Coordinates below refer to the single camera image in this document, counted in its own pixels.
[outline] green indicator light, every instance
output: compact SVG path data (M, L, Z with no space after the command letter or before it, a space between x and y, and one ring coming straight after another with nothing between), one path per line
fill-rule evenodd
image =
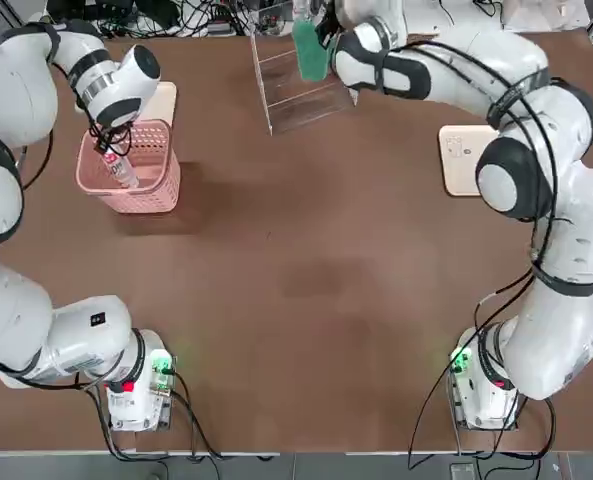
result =
M457 348L454 350L451 354L452 372L462 373L467 370L467 364L469 363L471 356L472 351L469 347L464 349Z

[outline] plastic bottle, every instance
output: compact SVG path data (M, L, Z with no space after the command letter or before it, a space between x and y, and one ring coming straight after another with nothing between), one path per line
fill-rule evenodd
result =
M138 176L129 159L127 156L121 157L114 150L119 150L119 147L113 145L103 154L103 163L107 170L125 188L138 187Z

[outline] brown table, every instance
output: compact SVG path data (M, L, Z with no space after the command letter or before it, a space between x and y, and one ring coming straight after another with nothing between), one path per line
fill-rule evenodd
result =
M593 95L583 32L533 37L552 72ZM127 42L112 43L116 56ZM353 111L270 137L244 39L147 43L175 82L178 208L113 214L75 185L85 120L58 81L53 158L0 259L55 305L115 293L134 325L180 358L214 446L225 451L401 451L475 303L527 265L529 226L444 190L437 132L480 123L454 108L366 93ZM30 149L26 175L42 159ZM593 149L587 156L593 166ZM487 267L467 276L472 262ZM556 395L557 449L593 450L593 362ZM189 449L187 424L129 437ZM505 449L540 448L534 404ZM466 435L489 448L491 434ZM104 448L76 393L0 383L0 450ZM444 389L417 438L455 448Z

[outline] pink basket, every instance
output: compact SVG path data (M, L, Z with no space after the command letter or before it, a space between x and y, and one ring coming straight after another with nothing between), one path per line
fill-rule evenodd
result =
M126 139L119 145L129 147ZM178 202L180 165L171 146L171 129L162 120L137 122L131 131L128 158L138 176L137 188L116 181L94 150L96 140L85 133L78 153L76 181L87 193L120 213L169 212Z

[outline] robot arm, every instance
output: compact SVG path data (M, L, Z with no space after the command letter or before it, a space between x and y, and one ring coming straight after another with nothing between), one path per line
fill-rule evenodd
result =
M348 11L350 2L341 3ZM541 236L555 207L542 264L537 259L543 238L535 242L536 280L521 313L490 326L480 354L475 340L467 371L457 375L463 392L475 385L466 401L461 395L468 424L501 428L513 415L517 390L534 399L549 397L593 358L593 170L580 161L593 141L593 102L581 90L550 80L544 52L522 37L455 28L436 38L518 86L544 126L554 173L535 120L521 102L509 101L511 88L448 49L426 44L396 49L405 38L391 31L396 24L391 18L366 19L339 37L332 66L341 81L352 89L447 103L487 118L499 137L476 169L483 200L510 218L538 221ZM473 334L474 329L465 332L459 346ZM488 351L503 366L481 358Z
M134 120L156 91L160 68L141 45L120 65L110 58L96 29L83 21L28 24L9 30L0 45L0 140L9 148L47 136L58 98L48 68L56 64L103 128ZM10 115L1 115L1 110Z
M9 30L0 45L0 243L18 228L23 212L20 178L10 149L30 145L53 129L58 110L49 62L66 76L104 131L127 125L154 95L160 68L136 45L117 65L94 27L73 20Z
M160 78L156 59L139 45L115 64L85 22L28 24L7 32L0 45L0 243L17 229L24 206L10 149L45 137L56 119L50 62L67 76L102 132L129 125ZM0 377L6 385L22 388L28 381L46 384L85 372L110 385L115 429L149 430L161 418L159 389L168 380L156 373L159 367L171 367L162 341L154 332L132 329L117 297L53 309L40 285L0 265Z

